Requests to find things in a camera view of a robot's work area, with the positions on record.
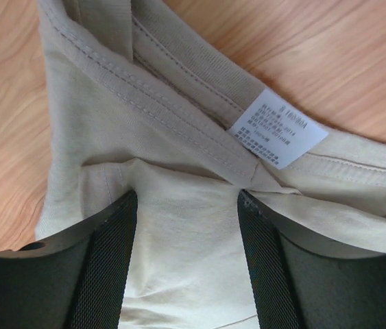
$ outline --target hole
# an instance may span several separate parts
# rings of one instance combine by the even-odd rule
[[[25,251],[25,250],[35,250],[35,249],[40,249],[45,246],[44,242],[33,242],[28,245],[24,245],[21,249],[19,249],[20,252]]]

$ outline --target seam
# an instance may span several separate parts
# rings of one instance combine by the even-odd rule
[[[108,185],[108,177],[106,175],[106,166],[103,166],[103,172],[104,172],[104,182],[106,183],[106,189],[109,193],[109,201],[112,203],[112,196],[110,195],[109,185]]]
[[[356,179],[352,179],[352,178],[348,178],[348,177],[343,177],[343,176],[340,176],[340,175],[331,175],[331,174],[328,174],[328,173],[317,173],[316,171],[301,169],[301,168],[297,168],[297,167],[288,167],[288,168],[296,170],[296,171],[299,171],[299,172],[303,172],[303,173],[318,174],[320,176],[329,177],[329,178],[335,178],[337,180],[353,182],[353,183],[357,183],[357,184],[364,184],[364,185],[368,185],[368,186],[386,187],[386,184],[379,184],[379,183],[375,183],[375,182],[370,183],[370,182],[365,182],[365,181],[362,181],[362,180],[356,180]]]
[[[63,36],[66,40],[68,40],[77,50],[79,50],[81,53],[83,53],[86,57],[90,58],[94,63],[98,64],[101,68],[104,68],[105,70],[111,72],[112,74],[114,74],[115,76],[117,76],[118,78],[122,79],[124,82],[128,83],[130,86],[132,86],[133,88],[137,89],[138,91],[142,92],[143,94],[147,95],[148,97],[150,97],[151,99],[153,99],[154,101],[157,101],[156,99],[154,99],[152,96],[148,95],[147,93],[144,93],[142,90],[138,89],[135,85],[129,83],[127,80],[125,80],[123,77],[120,77],[118,76],[115,72],[111,71],[110,69],[108,69],[107,67],[105,67],[104,65],[102,65],[101,63],[99,63],[98,61],[96,61],[96,59],[94,59],[93,57],[90,57],[89,54],[87,54],[85,51],[83,51],[82,48],[79,48],[76,43],[80,44],[81,47],[86,47],[94,56],[96,57],[101,57],[99,56],[98,53],[96,53],[95,51],[93,51],[93,49],[91,49],[89,46],[86,46],[86,45],[83,45],[79,40],[78,38],[73,35],[73,33],[71,31],[69,31],[68,29],[64,28],[63,26],[61,26],[62,28],[64,28],[64,30],[66,32],[68,32],[75,40],[71,40],[68,36],[66,36],[65,34],[63,34],[55,25],[54,23],[52,22],[51,20],[51,17],[50,17],[50,14],[55,18],[57,19],[57,17],[51,13],[51,8],[49,7],[49,5],[46,5],[48,6],[48,10],[44,10],[45,11],[45,14],[47,15],[47,18],[49,19],[49,22],[51,23],[52,27],[61,35]],[[106,64],[109,64],[110,66],[113,66],[113,64],[109,63],[105,58],[101,57],[101,59],[106,63]],[[132,78],[134,78],[134,81],[140,81],[138,79],[136,79],[134,76],[130,75],[129,73],[125,72],[124,70],[121,70],[121,72],[125,75],[128,75],[129,78],[133,81]],[[158,121],[161,125],[169,128],[170,130],[172,130],[173,132],[175,132],[176,134],[184,137],[185,139],[187,139],[188,141],[190,141],[191,143],[193,143],[196,147],[198,147],[203,153],[205,154],[208,154],[210,156],[213,157],[214,160],[217,160],[218,162],[220,162],[221,164],[225,165],[228,169],[234,171],[235,173],[238,173],[242,176],[245,176],[246,174],[243,172],[243,171],[240,171],[238,169],[235,169],[230,163],[226,162],[225,160],[223,160],[222,158],[219,158],[217,157],[216,154],[210,152],[208,149],[202,147],[198,142],[196,142],[195,140],[193,140],[191,137],[188,137],[187,135],[184,135],[182,132],[179,132],[177,129],[175,129],[174,127],[170,126],[168,123],[164,122],[162,119],[158,118],[155,114],[153,114],[152,112],[150,112],[149,110],[145,109],[144,107],[142,106],[139,106],[138,104],[134,103],[133,101],[131,101],[130,99],[128,99],[127,97],[123,96],[121,93],[118,93],[116,90],[114,90],[112,87],[110,87],[109,85],[107,85],[105,82],[102,82],[99,78],[94,78],[94,80],[96,80],[97,82],[99,82],[101,85],[105,86],[108,90],[110,90],[112,93],[116,94],[117,96],[119,96],[120,98],[122,98],[123,100],[125,100],[126,102],[130,103],[131,105],[133,105],[135,108],[138,108],[139,110],[141,110],[142,112],[144,112],[145,114],[147,114],[148,116],[150,116],[151,118],[153,118],[153,120],[156,120]],[[196,129],[200,134],[203,134],[205,135],[205,137],[211,139],[212,141],[215,141],[220,147],[226,149],[227,151],[229,151],[231,154],[234,154],[232,153],[229,149],[227,149],[224,145],[222,145],[221,143],[217,142],[215,139],[213,139],[212,137],[210,137],[209,135],[203,133],[201,130],[197,129],[196,127],[194,127],[193,125],[191,125],[190,123],[188,123],[187,121],[185,121],[182,117],[179,117],[176,113],[174,113],[171,109],[169,109],[168,107],[166,107],[165,105],[159,103],[160,105],[162,105],[164,108],[168,109],[168,111],[170,111],[173,115],[175,115],[179,120],[183,121],[184,123],[186,123],[187,125],[190,125],[192,128]]]
[[[382,168],[369,168],[369,167],[365,166],[364,164],[351,163],[349,160],[345,160],[344,161],[344,160],[341,160],[341,159],[327,158],[326,156],[318,156],[317,154],[307,154],[307,155],[310,155],[312,157],[320,157],[323,161],[333,162],[333,163],[337,163],[339,165],[347,165],[347,166],[351,166],[351,167],[355,167],[355,168],[360,168],[360,169],[363,169],[363,170],[378,171],[378,172],[381,172],[381,173],[386,173],[386,169],[382,169]]]
[[[212,92],[214,95],[218,96],[218,98],[225,101],[228,105],[230,105],[232,108],[237,110],[238,112],[242,113],[243,109],[241,106],[234,103],[231,99],[225,97],[218,91],[216,91],[214,88],[206,84],[203,80],[201,80],[198,76],[196,76],[194,73],[192,73],[188,68],[186,68],[179,60],[177,60],[164,46],[162,46],[158,41],[154,39],[152,35],[138,22],[138,20],[133,17],[133,24],[140,29],[144,35],[147,37],[148,40],[150,40],[152,43],[156,45],[158,49],[160,49],[173,63],[176,64],[177,67],[179,67],[184,73],[186,73],[188,76],[192,77],[198,84],[208,89],[210,92]]]
[[[107,70],[108,72],[112,73],[115,77],[118,77],[119,79],[123,80],[126,84],[128,84],[129,86],[131,86],[132,88],[135,88],[137,89],[137,91],[143,93],[144,95],[148,96],[150,99],[154,100],[156,103],[158,103],[159,105],[161,105],[163,108],[165,108],[166,110],[170,111],[171,114],[173,114],[174,116],[176,116],[179,120],[181,120],[183,123],[186,123],[187,125],[189,125],[191,128],[197,130],[201,135],[204,135],[206,138],[209,138],[211,139],[212,141],[216,142],[220,147],[224,148],[226,151],[229,151],[232,155],[236,156],[237,158],[240,158],[240,155],[235,152],[233,149],[229,149],[228,147],[226,147],[225,145],[221,144],[219,141],[217,141],[215,138],[209,136],[208,134],[206,134],[205,132],[203,132],[202,130],[198,129],[197,127],[195,127],[194,125],[192,125],[191,123],[189,123],[188,121],[186,121],[185,119],[183,119],[182,117],[179,116],[179,114],[177,114],[176,112],[174,112],[171,108],[167,107],[164,103],[162,103],[161,101],[157,100],[156,98],[159,98],[163,101],[166,101],[170,106],[173,106],[174,108],[176,108],[177,110],[181,110],[183,114],[185,114],[188,118],[192,119],[192,120],[195,120],[195,118],[193,118],[191,115],[189,115],[185,110],[184,108],[180,107],[180,106],[177,106],[173,103],[171,103],[166,97],[162,96],[160,93],[157,93],[155,92],[148,84],[145,84],[144,82],[142,82],[141,80],[138,80],[136,79],[136,77],[134,77],[133,75],[130,75],[129,73],[127,73],[126,71],[118,68],[117,66],[115,66],[114,64],[110,63],[109,61],[107,61],[107,59],[105,59],[104,57],[100,56],[97,52],[93,51],[91,48],[90,49],[90,52],[93,54],[94,57],[96,58],[99,58],[102,62],[104,62],[107,66],[104,66],[102,63],[98,62],[94,57],[91,57],[88,53],[84,52],[82,49],[80,49],[72,40],[68,39],[73,46],[77,49],[79,49],[87,58],[91,59],[95,64],[97,64],[98,66],[100,66],[101,68]],[[120,75],[118,75],[117,73],[115,73],[115,71],[113,70],[116,70],[116,71],[120,71],[122,74],[124,74],[125,76],[127,76],[128,78],[130,78],[132,81],[136,82],[136,84],[140,85],[140,86],[143,86],[145,89],[148,90],[149,93],[146,93],[144,90],[142,89],[139,89],[137,88],[135,85],[133,85],[132,83],[130,83],[129,81],[127,81],[124,77],[121,77]],[[104,83],[101,82],[100,79],[97,79],[97,81],[101,84],[103,84],[104,86],[106,86]],[[123,96],[122,94],[119,94],[118,92],[116,92],[114,90],[115,93],[118,94],[118,96],[122,97],[123,99],[126,99],[127,101],[129,101],[129,99],[125,98],[125,96]]]
[[[174,84],[172,84],[162,73],[157,71],[148,61],[146,61],[143,57],[141,57],[137,52],[134,52],[133,56],[143,65],[145,68],[153,73],[155,77],[157,77],[159,80],[163,81],[166,85],[170,86],[170,88],[176,90],[176,92],[181,95],[183,98],[188,99],[190,103],[192,103],[196,108],[199,108],[202,110],[203,113],[207,114],[210,117],[215,117],[217,120],[219,120],[220,123],[223,123],[225,126],[230,126],[228,120],[223,118],[218,113],[209,110],[208,108],[204,107],[203,105],[196,102],[194,99],[191,99],[188,95],[186,95],[183,91],[179,90]],[[202,127],[208,128],[209,126],[206,123],[200,123]]]
[[[119,165],[117,165],[118,173],[119,173],[119,179],[121,181],[121,186],[124,186],[124,179],[123,179],[123,174],[121,172],[121,168]]]

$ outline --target wood grain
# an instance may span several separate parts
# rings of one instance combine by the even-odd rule
[[[385,0],[166,0],[297,108],[386,143]],[[33,0],[0,0],[0,250],[32,241],[49,119]]]
[[[0,0],[0,250],[34,239],[45,195],[49,118],[34,1]]]

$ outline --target t-shirt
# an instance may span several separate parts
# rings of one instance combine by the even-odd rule
[[[119,328],[258,328],[241,189],[306,228],[289,228],[298,244],[386,253],[386,145],[319,124],[328,136],[278,170],[228,133],[266,86],[162,1],[38,4],[53,161],[36,237],[136,191]]]

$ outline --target white label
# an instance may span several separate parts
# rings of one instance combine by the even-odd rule
[[[290,165],[328,135],[267,87],[228,132],[278,169]]]

